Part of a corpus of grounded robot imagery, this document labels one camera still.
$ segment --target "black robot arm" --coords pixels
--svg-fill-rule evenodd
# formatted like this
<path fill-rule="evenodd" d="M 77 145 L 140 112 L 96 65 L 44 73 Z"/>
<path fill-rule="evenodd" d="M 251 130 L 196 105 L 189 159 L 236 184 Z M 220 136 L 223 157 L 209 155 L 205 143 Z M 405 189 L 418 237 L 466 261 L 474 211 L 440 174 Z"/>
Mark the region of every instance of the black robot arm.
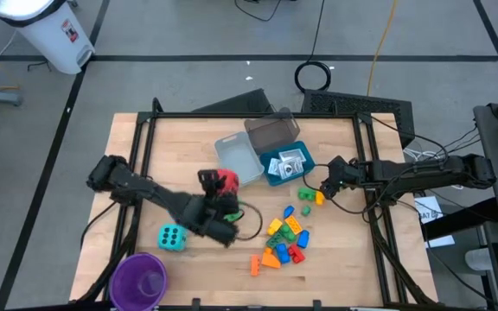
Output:
<path fill-rule="evenodd" d="M 216 181 L 212 170 L 200 171 L 203 186 Z M 89 175 L 86 184 L 94 191 L 110 191 L 111 199 L 124 205 L 146 199 L 166 209 L 178 225 L 200 236 L 209 236 L 228 247 L 238 233 L 238 227 L 224 220 L 237 213 L 236 194 L 217 195 L 172 192 L 158 183 L 131 171 L 123 157 L 105 155 Z"/>
<path fill-rule="evenodd" d="M 342 188 L 359 187 L 380 190 L 381 205 L 394 205 L 405 193 L 452 185 L 486 189 L 496 181 L 491 161 L 480 155 L 452 155 L 414 163 L 345 162 L 337 156 L 328 168 L 329 176 L 320 186 L 326 199 L 331 200 Z"/>

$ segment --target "white trash can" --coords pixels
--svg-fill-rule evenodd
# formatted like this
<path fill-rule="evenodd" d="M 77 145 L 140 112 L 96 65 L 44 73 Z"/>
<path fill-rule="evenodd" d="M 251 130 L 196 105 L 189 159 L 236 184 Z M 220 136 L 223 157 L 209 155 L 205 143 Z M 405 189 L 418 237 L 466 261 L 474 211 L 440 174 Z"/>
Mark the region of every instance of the white trash can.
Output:
<path fill-rule="evenodd" d="M 66 0 L 0 0 L 0 19 L 63 73 L 79 73 L 95 53 Z"/>

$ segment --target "yellow lego brick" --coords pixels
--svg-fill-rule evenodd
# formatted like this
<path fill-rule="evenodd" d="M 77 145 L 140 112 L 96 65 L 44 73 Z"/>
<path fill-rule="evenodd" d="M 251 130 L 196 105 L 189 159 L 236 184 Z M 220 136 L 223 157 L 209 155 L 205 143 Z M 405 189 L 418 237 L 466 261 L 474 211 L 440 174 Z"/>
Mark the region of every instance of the yellow lego brick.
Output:
<path fill-rule="evenodd" d="M 282 220 L 280 219 L 274 219 L 270 225 L 268 226 L 268 235 L 274 235 L 276 231 L 282 226 Z"/>
<path fill-rule="evenodd" d="M 324 194 L 322 194 L 320 191 L 316 191 L 316 197 L 315 197 L 315 203 L 317 205 L 322 205 L 324 204 Z"/>
<path fill-rule="evenodd" d="M 293 215 L 286 218 L 285 223 L 291 228 L 291 230 L 295 234 L 299 234 L 303 230 L 303 228 L 301 228 L 301 225 L 299 225 L 299 223 L 297 222 L 297 219 L 295 219 L 295 217 Z"/>

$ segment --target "trash can lid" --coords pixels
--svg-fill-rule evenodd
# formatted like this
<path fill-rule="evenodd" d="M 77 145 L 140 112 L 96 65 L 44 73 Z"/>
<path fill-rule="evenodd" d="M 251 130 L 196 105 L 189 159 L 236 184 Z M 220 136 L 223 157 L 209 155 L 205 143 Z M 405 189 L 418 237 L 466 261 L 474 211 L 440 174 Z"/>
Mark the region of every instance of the trash can lid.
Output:
<path fill-rule="evenodd" d="M 64 2 L 65 0 L 0 0 L 0 18 L 4 21 L 26 21 L 47 16 L 59 9 Z"/>

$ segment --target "orange lego brick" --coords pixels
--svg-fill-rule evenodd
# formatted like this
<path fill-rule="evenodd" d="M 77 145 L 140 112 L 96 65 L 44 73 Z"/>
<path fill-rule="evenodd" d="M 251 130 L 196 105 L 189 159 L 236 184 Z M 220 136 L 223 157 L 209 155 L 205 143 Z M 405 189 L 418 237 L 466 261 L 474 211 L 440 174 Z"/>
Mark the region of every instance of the orange lego brick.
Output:
<path fill-rule="evenodd" d="M 322 205 L 324 204 L 324 200 L 326 198 L 324 198 L 324 194 L 322 194 L 320 191 L 316 191 L 316 197 L 315 197 L 315 203 L 317 205 Z"/>
<path fill-rule="evenodd" d="M 270 225 L 268 226 L 268 235 L 273 236 L 274 233 L 282 226 L 282 220 L 280 219 L 274 219 Z"/>
<path fill-rule="evenodd" d="M 297 221 L 297 219 L 295 219 L 295 216 L 293 215 L 286 218 L 285 223 L 291 228 L 293 233 L 295 233 L 296 235 L 301 233 L 301 231 L 303 230 L 303 228 L 301 228 L 301 225 L 299 225 L 299 222 Z"/>
<path fill-rule="evenodd" d="M 267 267 L 276 268 L 276 269 L 279 269 L 280 266 L 282 265 L 280 261 L 276 258 L 276 256 L 269 253 L 263 254 L 262 264 Z"/>
<path fill-rule="evenodd" d="M 251 276 L 259 275 L 259 256 L 251 255 Z"/>

